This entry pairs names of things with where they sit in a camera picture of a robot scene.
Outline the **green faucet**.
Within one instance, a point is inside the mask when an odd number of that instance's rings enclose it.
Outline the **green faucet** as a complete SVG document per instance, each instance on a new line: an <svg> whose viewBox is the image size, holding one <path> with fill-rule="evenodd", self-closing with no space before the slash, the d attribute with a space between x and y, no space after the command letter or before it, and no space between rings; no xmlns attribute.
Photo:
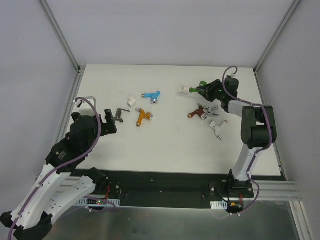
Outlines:
<svg viewBox="0 0 320 240"><path fill-rule="evenodd" d="M199 85L197 87L190 87L188 89L189 93L199 93L200 92L200 87L203 87L207 85L208 83L206 81L200 81Z"/></svg>

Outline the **second white elbow fitting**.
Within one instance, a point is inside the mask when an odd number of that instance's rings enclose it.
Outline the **second white elbow fitting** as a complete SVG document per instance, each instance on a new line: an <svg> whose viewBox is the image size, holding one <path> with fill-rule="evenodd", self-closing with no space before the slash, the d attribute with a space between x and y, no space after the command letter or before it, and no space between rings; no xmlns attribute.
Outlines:
<svg viewBox="0 0 320 240"><path fill-rule="evenodd" d="M127 105L130 107L130 108L133 108L135 106L137 102L137 99L133 96L129 96L128 97L128 100L127 100Z"/></svg>

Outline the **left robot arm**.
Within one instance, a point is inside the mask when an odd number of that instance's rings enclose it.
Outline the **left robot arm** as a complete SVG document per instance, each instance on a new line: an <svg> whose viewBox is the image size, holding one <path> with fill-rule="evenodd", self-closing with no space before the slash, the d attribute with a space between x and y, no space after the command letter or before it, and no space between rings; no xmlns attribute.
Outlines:
<svg viewBox="0 0 320 240"><path fill-rule="evenodd" d="M1 215L1 223L9 228L9 239L42 240L76 202L91 193L99 195L105 191L107 177L93 167L68 190L55 195L58 187L93 150L97 138L117 132L112 111L106 109L104 113L106 122L100 115L79 112L71 115L74 122L69 132L52 147L28 196L15 210Z"/></svg>

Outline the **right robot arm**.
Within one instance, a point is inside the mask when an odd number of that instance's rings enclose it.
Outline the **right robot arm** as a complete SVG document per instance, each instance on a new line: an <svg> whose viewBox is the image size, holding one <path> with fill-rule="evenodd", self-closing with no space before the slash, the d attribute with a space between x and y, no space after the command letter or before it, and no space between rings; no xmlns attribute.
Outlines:
<svg viewBox="0 0 320 240"><path fill-rule="evenodd" d="M238 98L239 80L228 76L206 83L200 82L196 88L205 100L220 101L221 108L229 114L241 118L240 136L243 143L235 166L229 171L226 182L216 188L224 197L237 197L243 194L247 198L252 187L251 172L263 151L277 139L274 110L272 106L251 103Z"/></svg>

